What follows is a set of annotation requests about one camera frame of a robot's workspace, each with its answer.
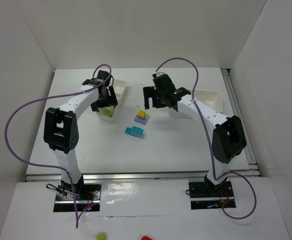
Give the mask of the light green lego brick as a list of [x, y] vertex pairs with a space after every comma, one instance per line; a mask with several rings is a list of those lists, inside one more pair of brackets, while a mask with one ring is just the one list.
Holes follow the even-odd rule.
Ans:
[[104, 107], [101, 109], [101, 112], [107, 118], [111, 118], [114, 115], [114, 109], [109, 107]]

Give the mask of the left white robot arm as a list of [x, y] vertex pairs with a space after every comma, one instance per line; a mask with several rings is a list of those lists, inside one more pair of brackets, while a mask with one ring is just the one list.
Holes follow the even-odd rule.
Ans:
[[56, 156], [61, 173], [63, 190], [80, 195], [84, 191], [84, 177], [78, 167], [75, 148], [79, 142], [78, 119], [87, 108], [100, 112], [104, 108], [116, 108], [118, 100], [112, 85], [111, 73], [99, 70], [97, 77], [82, 83], [80, 94], [63, 105], [50, 107], [45, 113], [43, 140]]

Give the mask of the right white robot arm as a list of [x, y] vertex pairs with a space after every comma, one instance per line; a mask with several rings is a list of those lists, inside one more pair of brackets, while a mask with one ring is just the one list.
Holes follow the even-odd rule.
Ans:
[[220, 189], [230, 172], [230, 165], [247, 146], [241, 119], [219, 113], [195, 98], [184, 88], [176, 88], [171, 78], [163, 74], [153, 75], [153, 86], [143, 88], [144, 107], [156, 109], [169, 107], [181, 112], [204, 127], [211, 157], [211, 169], [204, 177], [208, 192]]

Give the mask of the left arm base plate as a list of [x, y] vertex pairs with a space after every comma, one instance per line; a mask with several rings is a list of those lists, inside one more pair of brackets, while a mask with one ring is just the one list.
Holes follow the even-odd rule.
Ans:
[[[47, 184], [46, 187], [56, 191], [54, 200], [54, 213], [68, 213], [74, 212], [74, 199], [73, 193], [68, 190], [63, 190], [61, 184], [58, 187]], [[100, 199], [101, 199], [102, 185], [86, 184], [84, 186], [83, 193], [75, 194], [75, 200], [78, 212], [99, 212], [100, 211]]]

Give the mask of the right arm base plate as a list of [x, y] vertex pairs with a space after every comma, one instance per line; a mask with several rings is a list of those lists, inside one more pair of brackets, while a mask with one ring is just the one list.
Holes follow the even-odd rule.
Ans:
[[204, 182], [189, 182], [185, 194], [190, 197], [192, 210], [211, 210], [224, 208], [236, 208], [233, 187], [227, 181], [221, 188], [214, 192], [208, 192]]

